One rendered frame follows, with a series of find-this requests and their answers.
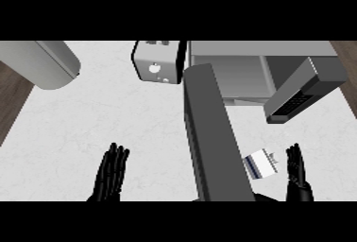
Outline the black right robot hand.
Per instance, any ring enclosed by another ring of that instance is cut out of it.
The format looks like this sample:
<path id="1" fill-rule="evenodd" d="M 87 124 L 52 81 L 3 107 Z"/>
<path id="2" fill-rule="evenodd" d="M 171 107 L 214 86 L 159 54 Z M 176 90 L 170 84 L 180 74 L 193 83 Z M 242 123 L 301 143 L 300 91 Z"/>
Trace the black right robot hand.
<path id="1" fill-rule="evenodd" d="M 313 188 L 305 180 L 305 167 L 300 145 L 286 149 L 288 154 L 288 192 L 286 201 L 313 201 Z"/>

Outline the white milk carton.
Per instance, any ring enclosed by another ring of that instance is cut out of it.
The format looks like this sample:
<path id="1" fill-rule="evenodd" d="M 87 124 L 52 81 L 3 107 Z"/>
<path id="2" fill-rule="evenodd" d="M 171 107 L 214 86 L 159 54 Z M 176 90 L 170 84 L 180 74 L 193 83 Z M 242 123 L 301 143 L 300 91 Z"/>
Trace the white milk carton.
<path id="1" fill-rule="evenodd" d="M 249 154 L 242 161 L 254 180 L 260 180 L 277 173 L 277 161 L 273 157 L 273 153 L 266 148 L 261 148 Z"/>

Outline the pale grey rounded appliance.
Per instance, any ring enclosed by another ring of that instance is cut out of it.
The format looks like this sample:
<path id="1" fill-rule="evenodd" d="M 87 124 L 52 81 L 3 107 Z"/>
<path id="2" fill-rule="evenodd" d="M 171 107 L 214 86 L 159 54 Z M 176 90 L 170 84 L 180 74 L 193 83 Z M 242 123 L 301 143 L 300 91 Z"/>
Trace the pale grey rounded appliance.
<path id="1" fill-rule="evenodd" d="M 64 41 L 0 41 L 0 61 L 43 90 L 61 89 L 81 71 L 81 62 Z"/>

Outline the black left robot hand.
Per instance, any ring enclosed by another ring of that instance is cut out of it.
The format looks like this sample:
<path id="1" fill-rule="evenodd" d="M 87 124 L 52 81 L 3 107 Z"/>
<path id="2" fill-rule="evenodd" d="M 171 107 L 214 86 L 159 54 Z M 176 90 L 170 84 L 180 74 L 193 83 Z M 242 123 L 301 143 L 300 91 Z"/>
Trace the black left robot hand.
<path id="1" fill-rule="evenodd" d="M 89 201 L 120 201 L 130 149 L 112 143 L 105 152 Z"/>

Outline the grey microwave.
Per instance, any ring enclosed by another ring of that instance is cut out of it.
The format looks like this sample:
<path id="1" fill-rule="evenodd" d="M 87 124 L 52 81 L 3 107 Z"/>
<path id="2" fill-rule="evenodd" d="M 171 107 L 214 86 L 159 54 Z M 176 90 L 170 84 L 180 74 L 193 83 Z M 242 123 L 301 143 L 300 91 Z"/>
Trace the grey microwave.
<path id="1" fill-rule="evenodd" d="M 283 124 L 347 81 L 328 41 L 190 41 L 189 65 L 210 64 L 227 106 L 260 106 Z"/>

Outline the dark grey microwave door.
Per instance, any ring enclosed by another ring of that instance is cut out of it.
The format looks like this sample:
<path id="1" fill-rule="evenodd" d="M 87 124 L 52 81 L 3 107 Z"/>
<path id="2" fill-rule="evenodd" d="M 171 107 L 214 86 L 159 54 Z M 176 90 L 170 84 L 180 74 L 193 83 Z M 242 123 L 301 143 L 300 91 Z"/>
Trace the dark grey microwave door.
<path id="1" fill-rule="evenodd" d="M 201 201 L 254 201 L 211 64 L 185 71 L 185 122 Z"/>

